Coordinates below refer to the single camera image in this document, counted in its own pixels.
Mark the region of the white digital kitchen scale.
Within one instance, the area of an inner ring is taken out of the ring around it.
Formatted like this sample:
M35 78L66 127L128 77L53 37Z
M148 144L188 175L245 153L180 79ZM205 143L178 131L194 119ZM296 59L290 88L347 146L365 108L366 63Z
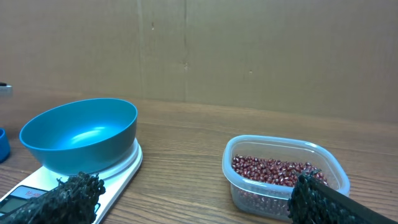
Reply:
M98 172L98 177L104 181L106 189L99 196L95 206L96 219L94 224L100 224L108 210L118 200L121 193L130 183L139 170L143 160L141 146L134 140L127 154L114 165ZM28 199L39 197L58 186L58 181L65 182L70 177L53 172L42 166L37 171L26 177L1 198L1 219L10 215L23 206Z

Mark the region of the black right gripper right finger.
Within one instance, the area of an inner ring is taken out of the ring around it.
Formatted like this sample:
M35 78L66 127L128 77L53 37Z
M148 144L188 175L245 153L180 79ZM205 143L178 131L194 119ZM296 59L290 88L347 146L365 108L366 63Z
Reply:
M293 224L397 224L314 178L317 173L296 174L287 202Z

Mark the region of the red adzuki beans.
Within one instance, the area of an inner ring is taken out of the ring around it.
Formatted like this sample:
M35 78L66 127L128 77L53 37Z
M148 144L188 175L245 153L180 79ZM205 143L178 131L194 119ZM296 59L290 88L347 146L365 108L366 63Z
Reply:
M324 173L310 162L289 162L237 154L233 157L231 167L244 178L267 184L293 187L300 174L307 174L328 185Z

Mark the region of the blue plastic measuring scoop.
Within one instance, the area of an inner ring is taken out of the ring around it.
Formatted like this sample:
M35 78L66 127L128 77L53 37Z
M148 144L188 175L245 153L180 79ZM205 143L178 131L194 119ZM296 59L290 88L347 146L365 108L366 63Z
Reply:
M5 129L0 129L0 162L3 163L7 160L11 152L9 140Z

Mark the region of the clear plastic container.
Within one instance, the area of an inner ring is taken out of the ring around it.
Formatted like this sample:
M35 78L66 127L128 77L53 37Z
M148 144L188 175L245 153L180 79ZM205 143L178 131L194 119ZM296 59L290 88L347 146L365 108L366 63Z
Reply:
M311 162L326 174L329 186L348 196L350 181L336 158L312 142L272 136L240 135L226 145L222 160L224 176L231 184L234 204L256 215L288 221L287 202L293 188L260 184L239 176L232 168L235 155L247 155L295 162Z

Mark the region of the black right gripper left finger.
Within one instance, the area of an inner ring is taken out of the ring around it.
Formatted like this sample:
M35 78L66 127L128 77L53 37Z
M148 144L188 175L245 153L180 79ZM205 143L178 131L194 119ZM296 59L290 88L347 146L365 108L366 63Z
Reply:
M28 199L27 203L9 215L1 224L92 224L96 220L95 206L106 192L99 175L79 172L66 182L57 179L58 186L46 194Z

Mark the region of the blue plastic bowl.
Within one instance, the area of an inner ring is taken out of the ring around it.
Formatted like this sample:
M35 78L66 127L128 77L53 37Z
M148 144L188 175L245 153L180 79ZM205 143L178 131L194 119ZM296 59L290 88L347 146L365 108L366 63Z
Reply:
M136 138L137 116L133 103L118 98L74 101L32 118L19 139L48 170L94 173L128 153Z

